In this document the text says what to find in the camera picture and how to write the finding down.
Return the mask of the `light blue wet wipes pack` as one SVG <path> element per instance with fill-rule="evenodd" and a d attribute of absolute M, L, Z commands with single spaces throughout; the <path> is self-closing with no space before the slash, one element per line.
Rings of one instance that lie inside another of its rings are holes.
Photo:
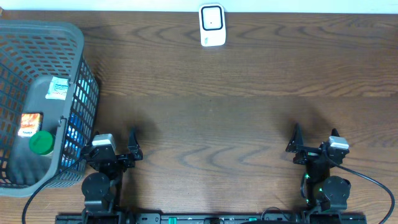
<path fill-rule="evenodd" d="M 53 77 L 45 98 L 48 100 L 65 100 L 68 87 L 68 79 Z"/>

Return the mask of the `orange tissue pack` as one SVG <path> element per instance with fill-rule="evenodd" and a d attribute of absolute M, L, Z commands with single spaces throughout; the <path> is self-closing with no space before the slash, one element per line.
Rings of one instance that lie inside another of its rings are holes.
<path fill-rule="evenodd" d="M 23 113 L 17 135 L 22 138 L 32 137 L 40 131 L 43 115 L 41 113 Z"/>

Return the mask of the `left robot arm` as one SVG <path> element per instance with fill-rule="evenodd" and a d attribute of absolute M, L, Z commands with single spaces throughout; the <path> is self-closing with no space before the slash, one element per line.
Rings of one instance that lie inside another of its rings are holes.
<path fill-rule="evenodd" d="M 143 160 L 143 153 L 131 129 L 126 154 L 116 153 L 112 134 L 96 134 L 82 150 L 82 158 L 95 171 L 85 177 L 83 223 L 135 223 L 134 214 L 120 206 L 123 175 Z"/>

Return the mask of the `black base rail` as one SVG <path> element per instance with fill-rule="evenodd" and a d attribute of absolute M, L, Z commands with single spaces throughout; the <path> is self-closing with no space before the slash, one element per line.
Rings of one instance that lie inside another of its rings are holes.
<path fill-rule="evenodd" d="M 304 218 L 281 213 L 264 215 L 161 215 L 138 213 L 129 215 L 57 215 L 55 223 L 126 223 L 126 224 L 239 224 L 239 223 L 305 223 Z"/>

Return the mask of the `grey plastic mesh basket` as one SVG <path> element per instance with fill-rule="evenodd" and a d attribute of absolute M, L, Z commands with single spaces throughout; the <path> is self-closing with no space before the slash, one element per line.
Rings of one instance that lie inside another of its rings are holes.
<path fill-rule="evenodd" d="M 80 158 L 70 167 L 61 165 L 67 97 L 79 78 L 93 80 L 98 106 L 99 86 L 83 48 L 81 30 L 67 22 L 1 21 L 1 195 L 28 197 L 42 184 L 69 187 L 83 177 Z M 65 100 L 45 98 L 53 77 L 68 79 Z M 23 113 L 43 115 L 41 130 L 55 136 L 51 155 L 33 153 L 29 138 L 17 135 Z"/>

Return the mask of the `blue Oreo cookie pack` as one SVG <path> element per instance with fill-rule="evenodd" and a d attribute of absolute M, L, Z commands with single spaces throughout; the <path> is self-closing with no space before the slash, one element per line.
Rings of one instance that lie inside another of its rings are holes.
<path fill-rule="evenodd" d="M 72 86 L 73 94 L 63 143 L 61 165 L 70 167 L 80 158 L 81 150 L 93 132 L 98 89 L 93 80 L 79 78 Z"/>

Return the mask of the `green lid jar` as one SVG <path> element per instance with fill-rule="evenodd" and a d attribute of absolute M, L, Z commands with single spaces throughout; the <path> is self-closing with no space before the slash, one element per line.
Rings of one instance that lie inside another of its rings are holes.
<path fill-rule="evenodd" d="M 53 153 L 55 136 L 48 131 L 38 131 L 29 139 L 29 149 L 40 156 Z"/>

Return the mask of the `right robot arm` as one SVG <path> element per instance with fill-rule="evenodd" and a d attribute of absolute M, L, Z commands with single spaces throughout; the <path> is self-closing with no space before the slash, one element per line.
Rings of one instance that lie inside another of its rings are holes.
<path fill-rule="evenodd" d="M 342 164 L 349 153 L 347 140 L 333 129 L 318 147 L 305 146 L 300 125 L 296 124 L 285 151 L 295 154 L 293 163 L 305 166 L 300 191 L 308 210 L 303 212 L 303 222 L 315 223 L 317 216 L 331 215 L 341 223 L 340 212 L 347 209 L 351 183 L 331 175 L 330 169 Z"/>

